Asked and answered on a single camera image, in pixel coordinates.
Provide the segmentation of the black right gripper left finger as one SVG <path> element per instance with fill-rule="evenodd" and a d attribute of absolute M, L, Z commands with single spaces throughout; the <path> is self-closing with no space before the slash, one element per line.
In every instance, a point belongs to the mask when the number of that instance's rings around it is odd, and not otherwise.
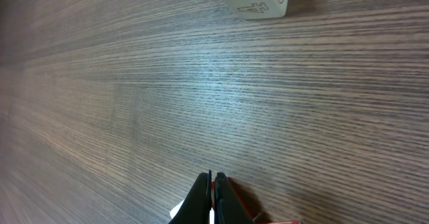
<path fill-rule="evenodd" d="M 169 224 L 209 224 L 212 209 L 211 188 L 211 171 L 200 173 Z"/>

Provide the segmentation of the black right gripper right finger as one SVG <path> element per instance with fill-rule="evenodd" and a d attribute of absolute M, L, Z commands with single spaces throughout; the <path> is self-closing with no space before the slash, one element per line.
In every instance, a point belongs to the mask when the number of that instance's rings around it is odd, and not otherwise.
<path fill-rule="evenodd" d="M 214 223 L 253 224 L 253 219 L 223 172 L 218 172 L 214 180 Z"/>

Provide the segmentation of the wooden block red side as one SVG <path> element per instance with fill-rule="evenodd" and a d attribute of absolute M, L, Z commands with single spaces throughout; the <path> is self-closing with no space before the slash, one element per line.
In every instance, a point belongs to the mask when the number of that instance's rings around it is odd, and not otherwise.
<path fill-rule="evenodd" d="M 202 192 L 198 178 L 186 198 L 170 211 L 170 223 L 269 223 L 257 200 L 231 178 L 211 182 L 209 193 Z"/>

